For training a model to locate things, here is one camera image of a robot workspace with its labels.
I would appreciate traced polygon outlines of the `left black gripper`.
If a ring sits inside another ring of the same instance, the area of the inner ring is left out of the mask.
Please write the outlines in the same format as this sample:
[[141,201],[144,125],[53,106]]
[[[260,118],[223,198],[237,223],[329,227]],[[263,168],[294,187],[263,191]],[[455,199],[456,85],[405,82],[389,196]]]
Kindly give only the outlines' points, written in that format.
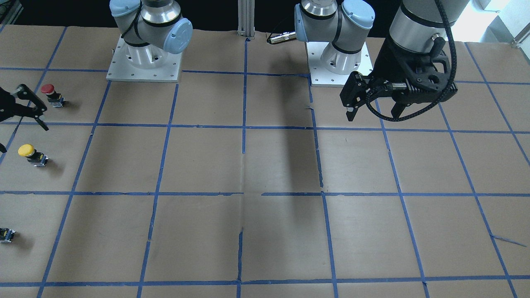
[[391,93],[395,104],[390,113],[393,118],[399,118],[410,103],[432,103],[446,87],[451,71],[449,58],[443,52],[445,42],[441,37],[433,40],[426,53],[414,53],[399,46],[392,38],[387,37],[383,42],[373,67],[373,75],[362,75],[353,71],[342,91],[340,98],[346,111],[348,121],[353,121],[362,105],[367,102],[367,90],[373,79],[373,86],[385,81],[389,83],[405,83],[405,90],[394,90]]

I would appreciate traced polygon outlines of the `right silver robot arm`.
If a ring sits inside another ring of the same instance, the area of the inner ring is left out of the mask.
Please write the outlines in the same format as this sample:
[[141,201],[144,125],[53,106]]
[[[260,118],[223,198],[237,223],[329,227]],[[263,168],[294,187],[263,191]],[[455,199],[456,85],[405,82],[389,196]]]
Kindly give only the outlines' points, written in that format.
[[[193,25],[175,0],[111,0],[108,7],[124,43],[114,57],[129,59],[127,65],[132,68],[164,68],[167,58],[179,57],[191,41]],[[14,92],[1,90],[2,121],[15,116],[33,118],[48,130],[41,119],[45,111],[45,102],[24,84]]]

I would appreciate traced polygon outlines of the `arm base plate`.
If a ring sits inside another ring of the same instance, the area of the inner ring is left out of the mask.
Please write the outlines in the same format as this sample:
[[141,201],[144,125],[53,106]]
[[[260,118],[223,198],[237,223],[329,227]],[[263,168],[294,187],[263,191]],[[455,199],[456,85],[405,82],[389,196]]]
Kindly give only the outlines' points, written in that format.
[[343,87],[352,72],[367,76],[373,71],[366,43],[354,54],[339,52],[329,42],[307,42],[306,49],[314,87]]
[[178,83],[182,53],[167,53],[153,45],[130,46],[119,38],[106,79],[113,82]]

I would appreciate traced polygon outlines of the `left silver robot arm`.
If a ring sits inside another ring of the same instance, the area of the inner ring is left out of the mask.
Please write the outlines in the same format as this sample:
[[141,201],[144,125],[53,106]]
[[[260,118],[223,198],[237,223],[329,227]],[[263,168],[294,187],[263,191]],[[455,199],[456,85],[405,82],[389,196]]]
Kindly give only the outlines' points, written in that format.
[[346,117],[353,121],[366,106],[386,121],[422,115],[457,92],[458,55],[452,26],[466,0],[402,0],[371,73],[356,70],[376,13],[363,0],[303,0],[294,9],[298,40],[326,42],[322,62],[348,75],[340,92]]

